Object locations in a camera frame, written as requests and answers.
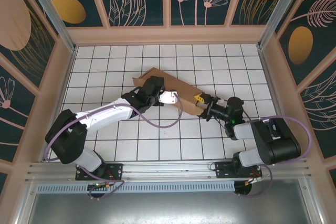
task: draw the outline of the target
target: cardboard box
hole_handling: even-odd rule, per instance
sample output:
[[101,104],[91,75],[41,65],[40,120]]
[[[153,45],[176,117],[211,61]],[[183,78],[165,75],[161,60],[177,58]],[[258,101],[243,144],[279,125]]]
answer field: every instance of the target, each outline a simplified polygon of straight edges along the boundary
[[[171,76],[157,68],[152,68],[144,73],[139,78],[133,78],[135,87],[142,87],[150,76],[157,76],[164,78],[164,85],[166,90],[175,89],[178,93],[178,97],[181,99],[183,105],[183,111],[190,115],[200,115],[204,109],[198,106],[199,101],[195,99],[195,95],[202,93],[203,91],[191,86],[190,84],[179,80],[176,77]],[[180,103],[174,104],[174,106],[180,108]]]

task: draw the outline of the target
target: metal bracket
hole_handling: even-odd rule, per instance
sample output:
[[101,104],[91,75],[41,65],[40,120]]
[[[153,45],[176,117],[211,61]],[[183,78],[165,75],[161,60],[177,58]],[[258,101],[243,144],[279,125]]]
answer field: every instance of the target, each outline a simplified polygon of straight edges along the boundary
[[215,162],[214,164],[217,178],[250,178],[255,175],[252,170],[262,177],[261,169],[256,165],[240,169],[239,172],[236,172],[232,162]]
[[[123,164],[107,164],[105,171],[101,178],[103,179],[109,179],[109,180],[121,180],[122,177],[122,168]],[[91,176],[87,175],[81,168],[76,168],[76,176],[75,180],[81,181],[81,180],[96,180],[95,178],[92,178]]]

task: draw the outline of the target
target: purple cable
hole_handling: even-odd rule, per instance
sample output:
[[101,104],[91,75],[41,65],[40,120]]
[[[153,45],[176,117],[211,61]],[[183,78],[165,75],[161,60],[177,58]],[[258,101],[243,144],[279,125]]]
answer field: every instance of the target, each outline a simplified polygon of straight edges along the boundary
[[245,110],[243,110],[243,113],[246,115],[246,117],[251,121],[251,118],[249,117],[249,115],[245,112]]
[[250,120],[250,121],[247,121],[247,123],[256,122],[256,121],[264,121],[264,120],[275,119],[275,118],[289,119],[289,120],[292,120],[292,121],[300,124],[304,128],[304,130],[306,131],[306,133],[308,135],[308,146],[307,146],[306,151],[303,154],[301,154],[299,157],[290,159],[288,161],[279,162],[279,163],[280,164],[292,163],[292,162],[298,161],[298,160],[306,157],[307,154],[309,153],[310,149],[311,149],[313,137],[312,137],[312,134],[311,134],[310,130],[308,129],[308,127],[304,123],[302,123],[301,121],[297,120],[296,118],[292,118],[291,116],[287,116],[287,115],[272,115],[272,116],[268,116],[268,117],[261,118],[261,119]]
[[183,105],[182,105],[182,102],[179,98],[179,96],[177,94],[174,94],[177,98],[177,101],[180,103],[180,114],[179,114],[179,117],[176,119],[175,122],[173,122],[172,124],[170,125],[167,125],[167,126],[160,126],[160,125],[156,125],[152,122],[150,122],[147,118],[145,118],[141,112],[139,110],[137,110],[135,107],[133,107],[132,105],[129,105],[129,104],[126,104],[126,103],[119,103],[119,104],[112,104],[112,105],[109,105],[109,106],[106,106],[106,107],[102,107],[102,108],[99,108],[95,111],[92,111],[84,116],[81,116],[80,118],[77,118],[75,120],[73,120],[72,122],[68,123],[67,125],[65,125],[63,128],[61,128],[61,130],[59,132],[56,133],[56,135],[51,139],[51,141],[49,142],[49,144],[47,145],[45,151],[44,151],[44,159],[46,161],[55,161],[55,160],[59,160],[59,158],[48,158],[48,152],[51,148],[51,146],[53,145],[53,143],[56,141],[56,139],[65,131],[67,130],[69,127],[71,127],[72,125],[74,125],[75,123],[78,123],[79,121],[85,119],[85,118],[89,118],[90,116],[93,116],[99,112],[102,112],[102,111],[105,111],[105,110],[108,110],[110,108],[116,108],[116,107],[129,107],[131,108],[132,110],[134,110],[142,119],[144,119],[146,122],[148,122],[151,126],[154,126],[154,127],[157,127],[157,128],[161,128],[161,129],[166,129],[166,128],[169,128],[169,127],[172,127],[174,126],[176,123],[179,122],[179,120],[181,119],[182,117],[182,113],[183,113]]
[[[99,113],[99,112],[108,110],[108,109],[110,109],[110,108],[116,108],[116,107],[129,107],[129,108],[131,108],[133,111],[135,111],[135,112],[136,112],[142,119],[144,119],[146,122],[148,122],[150,125],[152,125],[152,126],[154,126],[154,127],[162,128],[162,129],[166,129],[166,128],[172,127],[172,126],[174,126],[176,123],[179,122],[179,120],[180,120],[181,117],[182,117],[182,113],[183,113],[183,104],[182,104],[182,102],[181,102],[179,96],[178,96],[177,94],[174,94],[174,95],[176,96],[177,101],[180,103],[180,114],[179,114],[179,117],[176,119],[176,121],[173,122],[173,123],[170,124],[170,125],[167,125],[167,126],[160,126],[160,125],[156,125],[156,124],[150,122],[147,118],[145,118],[145,117],[141,114],[141,112],[140,112],[139,110],[137,110],[136,108],[134,108],[133,106],[131,106],[131,105],[129,105],[129,104],[126,104],[126,103],[112,104],[112,105],[110,105],[110,106],[106,106],[106,107],[104,107],[104,108],[100,108],[100,109],[98,109],[98,110],[92,111],[92,112],[88,113],[87,115],[81,116],[80,118],[77,118],[77,119],[73,120],[72,122],[68,123],[68,124],[65,125],[63,128],[61,128],[61,130],[60,130],[59,132],[56,133],[56,135],[51,139],[51,141],[50,141],[49,144],[47,145],[47,147],[46,147],[46,149],[45,149],[45,151],[44,151],[44,159],[45,159],[46,161],[49,161],[49,162],[50,162],[50,161],[59,160],[59,158],[48,158],[48,152],[49,152],[51,146],[53,145],[53,143],[56,141],[56,139],[57,139],[57,138],[58,138],[58,137],[59,137],[65,130],[67,130],[69,127],[71,127],[71,126],[74,125],[75,123],[77,123],[77,122],[79,122],[79,121],[81,121],[81,120],[83,120],[83,119],[85,119],[85,118],[88,118],[88,117],[90,117],[90,116],[93,116],[93,115],[95,115],[95,114],[97,114],[97,113]],[[118,189],[125,183],[125,181],[123,181],[123,180],[108,180],[108,179],[104,179],[104,178],[97,177],[96,175],[94,175],[94,174],[90,173],[88,170],[86,170],[84,167],[81,167],[81,166],[79,166],[79,167],[80,167],[86,174],[88,174],[89,176],[91,176],[92,178],[95,178],[95,179],[97,179],[97,180],[104,181],[104,182],[113,182],[114,184],[120,182],[120,184],[119,184],[113,191],[104,194],[104,195],[101,196],[100,198],[94,198],[94,197],[92,196],[92,194],[91,194],[91,192],[94,190],[94,188],[91,189],[91,190],[89,191],[89,196],[90,196],[91,199],[94,199],[94,200],[100,200],[100,199],[107,198],[107,197],[111,196],[115,191],[117,191],[117,190],[118,190]]]
[[254,195],[239,194],[239,196],[243,196],[243,197],[246,197],[246,198],[256,198],[256,197],[260,197],[260,196],[265,195],[271,189],[271,186],[273,184],[273,174],[272,174],[271,169],[267,165],[259,165],[259,166],[262,166],[262,167],[268,169],[268,171],[269,171],[270,181],[269,181],[269,185],[268,185],[267,189],[264,190],[264,191],[262,191],[262,192],[260,192],[260,193],[258,193],[258,194],[254,194]]
[[97,180],[101,180],[101,181],[104,181],[104,182],[113,182],[115,185],[116,183],[120,182],[120,184],[115,188],[113,189],[111,192],[108,192],[108,193],[105,193],[103,196],[99,197],[99,198],[94,198],[92,196],[92,191],[95,189],[95,188],[92,188],[90,191],[89,191],[89,196],[91,199],[93,200],[101,200],[101,199],[104,199],[104,198],[107,198],[109,196],[111,196],[115,191],[117,191],[124,183],[125,181],[124,180],[109,180],[109,179],[104,179],[104,178],[100,178],[100,177],[97,177],[95,176],[94,174],[90,173],[88,170],[86,170],[84,167],[81,167],[79,166],[86,174],[88,174],[89,176],[91,176],[92,178],[95,178]]
[[[283,162],[279,162],[279,164],[286,164],[286,163],[292,163],[292,162],[295,162],[295,161],[298,161],[304,157],[307,156],[307,154],[309,153],[310,149],[311,149],[311,145],[312,145],[312,134],[310,132],[310,130],[308,129],[308,127],[302,123],[301,121],[297,120],[296,118],[293,118],[291,116],[287,116],[287,115],[272,115],[272,116],[268,116],[268,117],[265,117],[265,118],[261,118],[261,119],[255,119],[255,120],[250,120],[250,121],[247,121],[247,123],[251,123],[251,122],[256,122],[256,121],[263,121],[263,120],[267,120],[267,119],[275,119],[275,118],[283,118],[283,119],[289,119],[289,120],[292,120],[298,124],[300,124],[304,130],[306,131],[307,135],[308,135],[308,146],[307,146],[307,149],[306,151],[300,155],[299,157],[296,157],[296,158],[293,158],[291,160],[288,160],[288,161],[283,161]],[[273,182],[273,174],[272,174],[272,171],[271,169],[267,166],[267,165],[259,165],[259,166],[262,166],[262,167],[265,167],[266,169],[268,169],[269,171],[269,175],[270,175],[270,183],[267,187],[267,189],[265,191],[262,191],[260,194],[255,194],[255,195],[241,195],[243,197],[247,197],[247,198],[255,198],[255,197],[260,197],[260,196],[263,196],[265,195],[271,188],[272,186],[272,182]]]

